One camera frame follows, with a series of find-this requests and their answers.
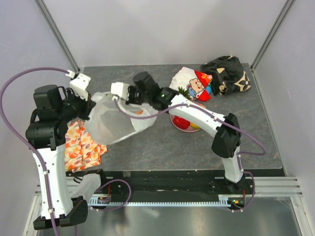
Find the fake pink orange peach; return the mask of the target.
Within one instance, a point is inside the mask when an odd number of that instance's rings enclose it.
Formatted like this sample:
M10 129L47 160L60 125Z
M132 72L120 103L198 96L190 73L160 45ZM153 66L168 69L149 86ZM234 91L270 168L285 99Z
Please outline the fake pink orange peach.
M143 110L138 110L135 112L137 115L141 115L143 113Z

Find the white plastic bag fruit print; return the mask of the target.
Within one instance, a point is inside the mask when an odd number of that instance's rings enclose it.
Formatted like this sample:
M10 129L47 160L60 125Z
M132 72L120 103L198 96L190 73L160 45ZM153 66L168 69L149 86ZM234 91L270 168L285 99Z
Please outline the white plastic bag fruit print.
M100 145L111 145L123 141L151 127L156 117L133 119L116 107L109 92L97 92L92 96L96 103L85 121L84 128L91 138Z

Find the fake pineapple green crown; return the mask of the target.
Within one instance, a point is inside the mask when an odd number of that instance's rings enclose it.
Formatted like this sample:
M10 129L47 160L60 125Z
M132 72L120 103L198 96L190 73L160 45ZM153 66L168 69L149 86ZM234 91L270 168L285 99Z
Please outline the fake pineapple green crown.
M183 87L178 87L178 92L181 95L183 95L186 99L192 101L192 97L191 97L188 89L184 89Z

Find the red fake bell pepper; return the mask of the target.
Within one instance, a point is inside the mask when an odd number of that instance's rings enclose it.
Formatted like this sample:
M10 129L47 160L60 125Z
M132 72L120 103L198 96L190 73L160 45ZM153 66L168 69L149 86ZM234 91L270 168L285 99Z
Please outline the red fake bell pepper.
M174 125L182 130L186 130L189 128L190 126L190 122L181 118L181 117L178 117L178 116L175 116L173 119L172 119Z

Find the fake yellow fruit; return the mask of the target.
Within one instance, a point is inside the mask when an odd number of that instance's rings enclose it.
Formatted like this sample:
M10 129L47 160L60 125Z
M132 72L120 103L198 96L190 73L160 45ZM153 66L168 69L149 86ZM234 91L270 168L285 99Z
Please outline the fake yellow fruit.
M189 124L190 124L190 127L195 129L195 130L199 130L200 129L200 127L198 125L196 125L196 124L194 124L192 122L190 122Z

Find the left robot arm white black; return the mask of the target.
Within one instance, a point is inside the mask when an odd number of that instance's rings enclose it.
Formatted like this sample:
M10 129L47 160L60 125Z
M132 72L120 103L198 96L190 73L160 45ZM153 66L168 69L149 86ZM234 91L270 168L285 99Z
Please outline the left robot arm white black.
M67 186L65 135L67 124L75 118L87 119L95 102L86 93L80 96L72 88L47 85L35 89L26 138L31 146L39 173L42 207L34 221L36 230L70 227L86 222L88 203L94 194L104 193L108 181L101 169L84 171L83 179L70 193Z

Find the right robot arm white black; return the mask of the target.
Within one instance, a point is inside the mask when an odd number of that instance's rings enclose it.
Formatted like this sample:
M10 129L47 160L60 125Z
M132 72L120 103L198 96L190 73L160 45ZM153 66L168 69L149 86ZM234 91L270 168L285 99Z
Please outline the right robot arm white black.
M147 103L158 111L167 111L192 122L214 138L211 149L222 158L225 187L230 193L238 193L243 188L245 177L239 164L241 133L236 116L211 112L177 90L161 88L146 71L136 74L133 82L126 87L127 104Z

